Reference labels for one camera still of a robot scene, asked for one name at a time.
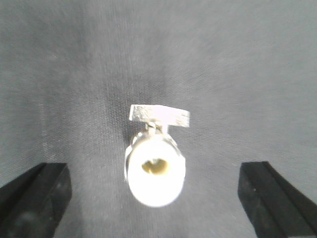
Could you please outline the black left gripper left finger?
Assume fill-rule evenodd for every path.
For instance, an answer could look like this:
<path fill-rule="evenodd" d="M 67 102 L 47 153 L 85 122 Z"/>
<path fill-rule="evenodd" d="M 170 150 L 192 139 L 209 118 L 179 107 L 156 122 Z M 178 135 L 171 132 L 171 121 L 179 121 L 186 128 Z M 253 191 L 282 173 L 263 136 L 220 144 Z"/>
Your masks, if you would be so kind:
<path fill-rule="evenodd" d="M 52 238 L 72 197 L 66 163 L 40 163 L 0 189 L 2 238 Z"/>

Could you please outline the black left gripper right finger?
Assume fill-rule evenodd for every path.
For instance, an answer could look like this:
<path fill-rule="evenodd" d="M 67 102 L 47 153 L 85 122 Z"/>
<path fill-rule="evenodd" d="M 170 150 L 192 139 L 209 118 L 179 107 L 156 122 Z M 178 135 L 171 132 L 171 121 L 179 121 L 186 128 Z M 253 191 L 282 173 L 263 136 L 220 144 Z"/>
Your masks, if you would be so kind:
<path fill-rule="evenodd" d="M 237 193 L 257 237 L 317 236 L 317 205 L 269 162 L 242 163 Z"/>

